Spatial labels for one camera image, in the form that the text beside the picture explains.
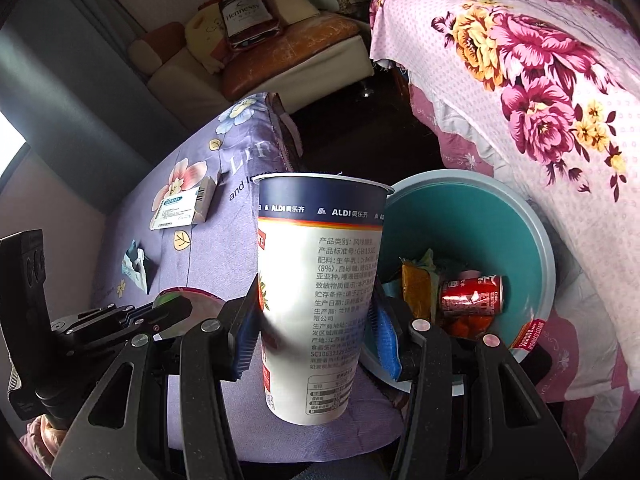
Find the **person's left hand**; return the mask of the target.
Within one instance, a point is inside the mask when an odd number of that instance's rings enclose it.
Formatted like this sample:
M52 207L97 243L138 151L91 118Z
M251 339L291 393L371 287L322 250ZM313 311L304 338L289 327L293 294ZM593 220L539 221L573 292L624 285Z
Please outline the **person's left hand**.
M20 442L41 469L50 474L66 434L64 429L54 428L46 415L39 415L27 424Z

